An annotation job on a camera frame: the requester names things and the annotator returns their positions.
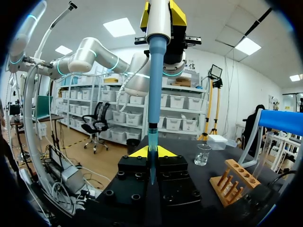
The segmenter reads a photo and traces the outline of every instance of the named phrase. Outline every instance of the ceiling light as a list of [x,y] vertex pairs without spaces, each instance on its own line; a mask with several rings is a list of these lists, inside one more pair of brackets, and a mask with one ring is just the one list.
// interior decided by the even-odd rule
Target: ceiling light
[[295,81],[299,81],[299,80],[300,80],[299,75],[290,76],[289,78],[291,79],[292,82],[295,82]]
[[113,37],[133,35],[136,33],[126,17],[107,22],[103,24],[103,26],[110,32],[110,34],[112,34]]
[[249,38],[244,38],[239,44],[235,47],[237,50],[242,51],[247,55],[251,55],[254,52],[261,49],[261,47],[256,44],[254,41]]
[[69,49],[69,48],[67,48],[65,46],[62,46],[62,45],[59,46],[55,51],[57,51],[58,53],[61,53],[63,55],[67,55],[67,54],[69,54],[69,53],[72,52],[71,49]]

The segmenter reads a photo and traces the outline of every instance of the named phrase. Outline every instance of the cardboard box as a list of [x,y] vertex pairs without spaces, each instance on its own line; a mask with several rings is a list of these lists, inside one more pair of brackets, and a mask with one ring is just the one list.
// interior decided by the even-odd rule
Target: cardboard box
[[190,87],[191,82],[189,79],[184,79],[184,78],[177,78],[176,82],[173,83],[172,85],[174,86],[180,86],[180,87]]

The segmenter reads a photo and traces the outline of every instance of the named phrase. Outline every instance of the ceiling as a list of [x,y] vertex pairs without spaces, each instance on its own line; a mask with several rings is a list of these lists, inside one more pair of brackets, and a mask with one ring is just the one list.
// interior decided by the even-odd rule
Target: ceiling
[[[67,8],[69,0],[49,0],[47,9],[26,49],[33,56],[51,22]],[[144,36],[140,20],[145,0],[73,0],[73,10],[53,29],[42,58],[62,57],[54,50],[64,45],[76,50],[85,37],[95,37],[108,49],[134,46],[134,38]],[[175,0],[187,16],[187,34],[202,37],[202,45],[193,48],[234,58],[270,78],[281,88],[303,86],[303,80],[291,82],[289,76],[303,73],[296,47],[290,38],[291,26],[271,12],[248,38],[262,48],[254,54],[234,49],[269,6],[263,0]],[[113,38],[103,27],[105,22],[127,17],[136,34]]]

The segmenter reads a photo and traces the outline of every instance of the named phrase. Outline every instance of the blue panel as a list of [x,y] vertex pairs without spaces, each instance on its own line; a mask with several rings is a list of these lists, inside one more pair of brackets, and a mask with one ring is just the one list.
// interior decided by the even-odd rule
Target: blue panel
[[303,136],[303,113],[262,110],[259,125]]

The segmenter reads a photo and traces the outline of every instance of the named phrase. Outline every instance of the white flexible tube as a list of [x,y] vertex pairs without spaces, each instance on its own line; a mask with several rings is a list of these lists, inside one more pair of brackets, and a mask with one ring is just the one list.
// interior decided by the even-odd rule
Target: white flexible tube
[[119,108],[120,96],[121,96],[121,94],[122,94],[125,86],[146,65],[146,63],[148,62],[148,60],[149,60],[149,57],[146,57],[146,59],[143,62],[142,66],[135,73],[131,73],[131,75],[128,76],[128,78],[124,81],[124,83],[120,87],[120,90],[119,90],[118,95],[117,95],[117,100],[116,100],[116,109],[117,109],[118,112],[122,112],[126,108],[126,106],[127,106],[127,103],[125,103],[124,106],[122,107],[122,109]]

